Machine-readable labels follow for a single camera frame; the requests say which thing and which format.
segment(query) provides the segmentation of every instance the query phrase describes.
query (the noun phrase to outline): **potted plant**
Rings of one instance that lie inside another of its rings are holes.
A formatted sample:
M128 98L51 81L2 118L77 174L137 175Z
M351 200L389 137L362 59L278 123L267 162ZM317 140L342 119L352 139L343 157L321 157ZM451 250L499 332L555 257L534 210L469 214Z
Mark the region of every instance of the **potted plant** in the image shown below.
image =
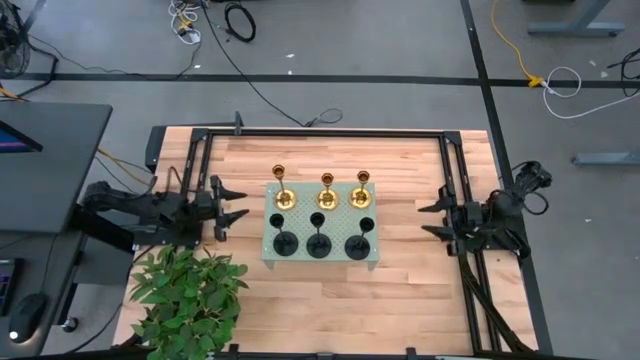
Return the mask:
M149 254L132 274L137 285L131 300L147 304L147 318L132 325L143 343L155 348L147 360L206 358L231 340L240 304L238 289L249 288L238 279L246 265L231 264L231 256L196 259L193 250L176 253L166 246L157 258Z

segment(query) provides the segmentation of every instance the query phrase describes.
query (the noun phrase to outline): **gray floor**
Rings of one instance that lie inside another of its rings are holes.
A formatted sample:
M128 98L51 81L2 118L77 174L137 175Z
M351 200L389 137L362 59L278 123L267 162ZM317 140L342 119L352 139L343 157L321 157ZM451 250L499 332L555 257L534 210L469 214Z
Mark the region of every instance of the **gray floor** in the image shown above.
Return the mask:
M28 13L35 1L24 1ZM458 1L447 0L259 0L246 2L258 23L258 37L245 45L225 43L238 65L250 74L358 74L475 77L475 65ZM606 65L637 48L640 5L612 2L601 20L624 20L628 30L615 39L532 38L526 25L535 20L570 18L573 6L503 0L498 23L523 51L532 72L546 76L570 66L585 79L617 79ZM32 34L54 44L87 66L127 72L172 74L187 64L191 48L169 32L168 1L48 1ZM522 78L515 56L493 33L490 0L471 0L489 75ZM212 11L216 20L221 11ZM60 21L73 18L74 21ZM204 43L192 69L198 74L232 74L204 26ZM30 72L47 62L34 56ZM62 61L61 72L83 72ZM28 81L7 81L18 92ZM257 84L274 103L306 121L327 107L341 108L344 127L488 129L480 89L476 87L367 84ZM541 161L554 175L545 190L551 208L527 216L539 286L556 354L599 359L631 359L640 353L640 242L634 225L640 218L637 184L640 170L575 168L579 151L638 148L640 101L582 119L563 121L544 109L541 90L494 88L512 164ZM620 90L585 90L577 98L555 101L558 112L573 114L621 97ZM247 124L290 123L242 83L54 82L33 94L34 101L108 103L113 117L102 146L141 163L149 129L158 124L227 121L235 110ZM125 179L118 170L114 172ZM109 179L97 164L88 182ZM77 332L52 332L47 353L68 350L90 337L122 299L123 285L81 286L72 313ZM88 349L107 348L114 325Z

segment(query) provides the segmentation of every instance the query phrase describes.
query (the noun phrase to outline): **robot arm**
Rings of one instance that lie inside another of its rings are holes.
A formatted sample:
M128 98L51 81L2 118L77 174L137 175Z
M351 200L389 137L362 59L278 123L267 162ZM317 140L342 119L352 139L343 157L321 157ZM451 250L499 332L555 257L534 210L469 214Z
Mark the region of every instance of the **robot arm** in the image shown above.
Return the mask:
M214 236L226 241L225 229L247 214L249 210L239 210L226 214L222 200L236 200L247 194L224 188L218 176L211 176L212 195L197 191L193 201L179 193L167 191L154 194L132 194L112 189L106 181L89 185L82 205L94 212L116 210L137 215L145 225L156 225L176 234L198 230L202 222L214 219Z

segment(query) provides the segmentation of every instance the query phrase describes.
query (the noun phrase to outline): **table leg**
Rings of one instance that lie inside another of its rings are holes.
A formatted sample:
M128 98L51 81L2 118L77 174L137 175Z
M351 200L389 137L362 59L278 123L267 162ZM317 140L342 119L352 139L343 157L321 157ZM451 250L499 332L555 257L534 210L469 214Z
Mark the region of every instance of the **table leg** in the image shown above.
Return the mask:
M559 35L559 36L584 36L606 37L616 36L625 30L623 23L593 22L600 11L607 6L610 0L590 0L591 4L574 22L541 22L529 24L531 35Z

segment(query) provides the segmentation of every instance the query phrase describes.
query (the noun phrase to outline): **gold candlestick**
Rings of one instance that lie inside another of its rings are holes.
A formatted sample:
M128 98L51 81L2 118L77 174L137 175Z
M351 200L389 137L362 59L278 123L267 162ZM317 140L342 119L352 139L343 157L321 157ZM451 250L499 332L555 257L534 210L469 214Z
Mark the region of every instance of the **gold candlestick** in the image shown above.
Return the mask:
M338 194L330 189L333 184L333 175L325 173L321 180L325 189L318 193L318 207L322 210L333 210L338 207Z
M283 211L293 209L293 207L296 206L296 194L293 191L284 188L284 184L282 183L282 179L284 178L284 166L278 164L273 167L271 172L273 172L273 176L275 176L276 179L278 179L278 182L280 182L280 191L278 191L275 196L276 207Z
M358 172L358 182L360 187L351 190L349 196L349 203L358 209L365 209L371 205L371 192L365 189L365 185L369 182L369 173L367 171Z

